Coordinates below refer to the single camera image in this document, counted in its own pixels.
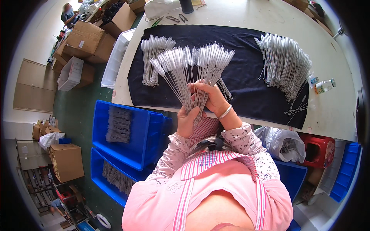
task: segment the hand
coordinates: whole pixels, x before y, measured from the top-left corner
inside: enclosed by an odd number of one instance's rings
[[[226,99],[222,95],[217,84],[215,84],[214,86],[210,86],[208,84],[201,83],[198,80],[196,83],[190,83],[191,93],[194,93],[194,88],[197,88],[208,93],[206,107],[208,108],[208,110],[213,112],[217,117],[220,117],[229,108],[230,104],[226,101]]]
[[[186,114],[185,107],[182,106],[180,111],[177,113],[177,134],[184,138],[189,138],[194,130],[194,119],[198,115],[200,108],[196,106],[191,109],[189,114]]]

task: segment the white tape roll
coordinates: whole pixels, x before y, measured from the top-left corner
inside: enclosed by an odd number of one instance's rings
[[[106,228],[111,228],[111,224],[109,223],[109,221],[101,214],[96,214],[96,217],[98,218],[98,221]]]

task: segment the silver bracelet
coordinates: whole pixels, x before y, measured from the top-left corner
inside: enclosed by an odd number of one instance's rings
[[[224,112],[218,119],[222,119],[222,118],[224,118],[228,113],[229,113],[229,111],[231,110],[231,108],[232,108],[232,105],[230,104],[230,106],[229,106],[229,108],[226,110],[226,112]]]

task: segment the bundle of brushes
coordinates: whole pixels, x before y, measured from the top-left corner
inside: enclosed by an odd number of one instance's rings
[[[176,42],[172,41],[172,38],[169,37],[154,37],[153,35],[149,36],[148,40],[141,41],[142,55],[144,59],[144,75],[142,78],[142,83],[147,86],[154,87],[158,85],[158,73],[153,68],[150,60],[157,57],[158,53],[163,52],[166,49],[172,49],[175,46]]]
[[[288,102],[294,101],[311,75],[310,57],[291,38],[266,33],[255,41],[262,51],[267,87],[280,88]]]
[[[231,98],[225,83],[221,78],[224,68],[230,63],[234,51],[224,50],[218,44],[207,44],[201,48],[177,47],[158,54],[157,59],[151,59],[152,65],[171,87],[177,98],[185,107],[187,113],[196,106],[200,112],[194,120],[197,125],[202,120],[202,111],[208,98],[208,93],[194,89],[195,100],[191,99],[190,85],[195,81],[214,86],[219,84],[225,98]],[[197,76],[193,75],[193,67],[198,67]]]
[[[108,132],[105,140],[109,143],[129,143],[131,117],[131,111],[109,106]]]
[[[128,176],[125,176],[122,172],[118,171],[106,161],[104,161],[102,175],[109,183],[116,186],[120,192],[124,192],[127,195],[130,194],[131,188],[135,184],[135,181],[130,179]]]

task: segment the white container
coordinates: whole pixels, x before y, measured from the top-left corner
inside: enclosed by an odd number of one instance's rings
[[[128,42],[131,40],[136,29],[131,29],[125,32],[122,32],[117,41],[114,44],[111,55],[105,71],[103,78],[101,79],[100,86],[103,88],[114,88],[115,81],[117,79],[118,71],[122,63],[123,56],[125,55]]]
[[[58,79],[58,91],[69,91],[80,83],[83,60],[72,57],[62,68]]]
[[[319,188],[322,189],[327,195],[330,195],[330,193],[332,192],[335,180],[337,179],[346,144],[347,141],[345,140],[335,139],[333,162],[324,170],[319,184]]]

